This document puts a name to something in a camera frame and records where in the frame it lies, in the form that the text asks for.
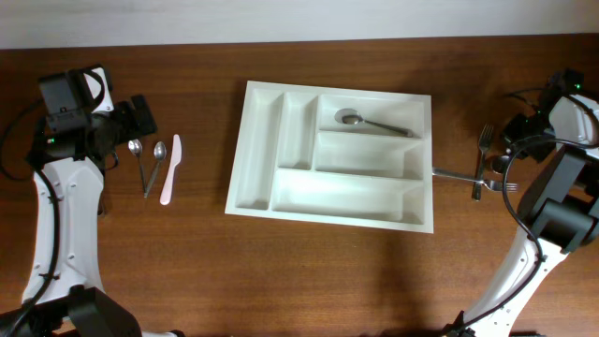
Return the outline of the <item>small teaspoon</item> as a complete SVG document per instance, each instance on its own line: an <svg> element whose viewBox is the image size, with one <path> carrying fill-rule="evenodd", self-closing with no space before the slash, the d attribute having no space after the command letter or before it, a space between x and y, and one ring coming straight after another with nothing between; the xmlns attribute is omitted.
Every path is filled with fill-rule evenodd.
<svg viewBox="0 0 599 337"><path fill-rule="evenodd" d="M158 141L153 149L153 156L154 156L154 165L153 165L153 170L151 172L150 178L148 180L148 182L146 183L146 187L145 187L145 191L144 191L144 197L147 198L150 195L151 189L153 187L153 184L156 180L157 174L159 172L159 168L160 165L162 164L162 162L166 159L167 157L167 147L166 144L163 141Z"/></svg>
<svg viewBox="0 0 599 337"><path fill-rule="evenodd" d="M138 162L138 166L139 166L139 174L140 174L140 179L141 179L141 185L142 185L142 191L143 191L143 193L146 193L147 187L146 187L145 170L144 170L144 167L143 167L143 164L141 161L142 151L143 151L141 142L138 139L131 139L130 141L128 141L127 147L129 149L130 153L137 158L137 162Z"/></svg>

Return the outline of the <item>large spoon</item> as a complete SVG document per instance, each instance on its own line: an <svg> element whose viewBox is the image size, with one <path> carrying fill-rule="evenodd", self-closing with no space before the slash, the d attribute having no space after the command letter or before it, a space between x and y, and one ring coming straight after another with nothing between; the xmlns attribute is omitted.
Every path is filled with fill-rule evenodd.
<svg viewBox="0 0 599 337"><path fill-rule="evenodd" d="M355 109L340 109L335 113L334 119L336 122L344 125L367 124L396 132L403 137L412 138L414 136L413 132L410 129L393 125L384 125L377 122L369 121L362 117L361 114Z"/></svg>
<svg viewBox="0 0 599 337"><path fill-rule="evenodd" d="M508 155L497 155L490 160L490 169L496 174L504 174L510 158Z"/></svg>

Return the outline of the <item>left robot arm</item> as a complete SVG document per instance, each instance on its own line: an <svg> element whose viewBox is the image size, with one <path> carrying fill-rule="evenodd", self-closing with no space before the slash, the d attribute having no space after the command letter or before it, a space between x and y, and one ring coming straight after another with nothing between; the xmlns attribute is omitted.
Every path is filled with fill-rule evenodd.
<svg viewBox="0 0 599 337"><path fill-rule="evenodd" d="M65 107L36 126L27 162L37 189L37 237L22 306L1 316L4 336L142 336L102 285L97 220L106 158L157 125L142 95L112 110Z"/></svg>

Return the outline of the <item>metal tongs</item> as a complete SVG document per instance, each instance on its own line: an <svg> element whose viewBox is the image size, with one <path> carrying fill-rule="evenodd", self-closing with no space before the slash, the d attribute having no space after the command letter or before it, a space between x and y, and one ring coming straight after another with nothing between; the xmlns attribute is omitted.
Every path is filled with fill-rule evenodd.
<svg viewBox="0 0 599 337"><path fill-rule="evenodd" d="M98 210L97 210L97 216L98 216L98 217L103 217L103 216L105 215L105 213L106 213L105 202L104 202L104 199L103 199L103 198L101 198L101 199L98 201Z"/></svg>

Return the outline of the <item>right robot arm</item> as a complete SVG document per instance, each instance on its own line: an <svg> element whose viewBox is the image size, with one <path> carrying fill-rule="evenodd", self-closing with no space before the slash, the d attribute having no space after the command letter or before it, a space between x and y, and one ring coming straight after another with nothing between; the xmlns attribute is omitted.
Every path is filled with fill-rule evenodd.
<svg viewBox="0 0 599 337"><path fill-rule="evenodd" d="M517 207L505 207L518 224L500 269L482 297L444 336L509 336L520 312L548 274L578 248L598 237L598 95L583 87L582 73L552 75L531 107L504 128L502 177L530 157L549 162Z"/></svg>

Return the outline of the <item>metal fork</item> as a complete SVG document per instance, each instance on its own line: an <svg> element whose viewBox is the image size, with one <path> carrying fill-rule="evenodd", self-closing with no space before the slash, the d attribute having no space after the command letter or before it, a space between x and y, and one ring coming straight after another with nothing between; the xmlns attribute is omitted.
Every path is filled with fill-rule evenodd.
<svg viewBox="0 0 599 337"><path fill-rule="evenodd" d="M486 154L487 154L488 150L490 149L490 145L492 143L493 131L494 131L494 126L490 125L490 124L486 124L483 127L483 130L482 130L479 140L478 140L479 157L478 157L478 162L477 162L476 172L475 172L475 179L477 181L479 181L483 178L485 158L486 158ZM471 195L472 199L474 201L479 201L481 199L481 192L482 192L481 184L474 183L472 195Z"/></svg>
<svg viewBox="0 0 599 337"><path fill-rule="evenodd" d="M480 185L485 186L489 191L494 191L494 192L502 192L504 190L506 192L517 192L519 189L519 186L516 183L503 184L502 182L495 181L495 180L477 179L474 176L469 176L469 175L458 173L458 172L448 171L448 170L441 169L441 168L432 168L432 175L449 178L449 179L456 179L456 180L465 181L465 182L469 182L469 183L480 184Z"/></svg>

